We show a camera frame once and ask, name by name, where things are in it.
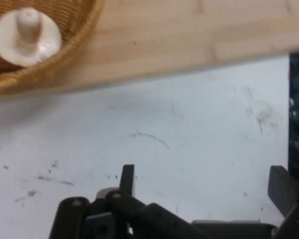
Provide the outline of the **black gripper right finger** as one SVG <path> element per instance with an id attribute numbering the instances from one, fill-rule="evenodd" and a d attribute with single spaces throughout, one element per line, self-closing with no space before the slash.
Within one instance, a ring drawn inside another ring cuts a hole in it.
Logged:
<path id="1" fill-rule="evenodd" d="M 299 182 L 282 166 L 271 166 L 268 196 L 284 221 L 274 232 L 274 239 L 299 239 Z"/>

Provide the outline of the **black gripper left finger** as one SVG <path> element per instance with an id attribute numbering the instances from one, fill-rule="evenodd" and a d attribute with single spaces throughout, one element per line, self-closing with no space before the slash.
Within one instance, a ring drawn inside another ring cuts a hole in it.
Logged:
<path id="1" fill-rule="evenodd" d="M 158 204 L 132 196 L 134 165 L 124 165 L 118 188 L 89 202 L 72 197 L 60 202 L 51 239 L 205 239 L 207 234 Z"/>

